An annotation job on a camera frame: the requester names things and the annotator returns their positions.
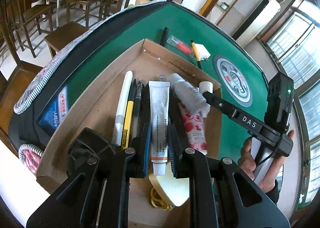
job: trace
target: yellow rubber band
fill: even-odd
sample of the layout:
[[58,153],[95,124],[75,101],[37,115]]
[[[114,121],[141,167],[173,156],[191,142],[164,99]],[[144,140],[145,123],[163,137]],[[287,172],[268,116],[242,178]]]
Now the yellow rubber band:
[[172,205],[168,205],[166,202],[164,202],[161,197],[158,195],[157,191],[155,190],[155,188],[151,188],[150,191],[150,196],[151,196],[151,204],[155,207],[155,208],[161,208],[163,211],[171,211],[174,206]]

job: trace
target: blue label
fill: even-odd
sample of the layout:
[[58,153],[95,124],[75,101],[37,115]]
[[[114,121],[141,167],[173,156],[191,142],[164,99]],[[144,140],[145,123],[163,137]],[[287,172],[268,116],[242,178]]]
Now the blue label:
[[39,125],[49,135],[53,135],[67,113],[67,86],[65,86],[59,95],[51,102],[50,106],[39,120]]

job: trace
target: window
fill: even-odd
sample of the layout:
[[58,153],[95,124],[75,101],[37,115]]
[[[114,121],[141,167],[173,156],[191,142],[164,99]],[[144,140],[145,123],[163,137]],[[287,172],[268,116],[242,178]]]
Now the window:
[[310,176],[305,203],[309,203],[315,197],[320,187],[320,142],[310,146]]
[[309,140],[320,135],[320,84],[299,98],[307,124]]
[[320,9],[301,0],[267,42],[282,72],[294,82],[294,100],[304,142],[304,181],[298,207],[320,187]]
[[267,44],[274,51],[277,58],[280,58],[303,35],[310,24],[310,21],[295,13]]
[[294,46],[281,60],[287,75],[293,79],[297,89],[320,69],[320,28],[312,26],[303,41]]

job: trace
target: sponge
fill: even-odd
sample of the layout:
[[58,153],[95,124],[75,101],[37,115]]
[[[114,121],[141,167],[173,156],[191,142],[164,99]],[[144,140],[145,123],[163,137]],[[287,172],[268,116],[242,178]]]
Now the sponge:
[[165,175],[149,175],[149,180],[162,200],[172,206],[181,206],[189,198],[189,179],[176,179],[171,171],[171,163],[165,166]]

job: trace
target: pink floral tube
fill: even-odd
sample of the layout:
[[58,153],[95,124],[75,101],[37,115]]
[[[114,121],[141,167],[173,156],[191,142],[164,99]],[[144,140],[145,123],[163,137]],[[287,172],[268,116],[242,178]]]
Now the pink floral tube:
[[38,169],[41,157],[28,149],[25,149],[23,151],[23,154],[25,156],[25,164],[27,168],[35,175]]
[[181,103],[179,103],[179,108],[190,147],[206,155],[208,151],[204,136],[204,122],[201,114],[196,113],[192,115]]

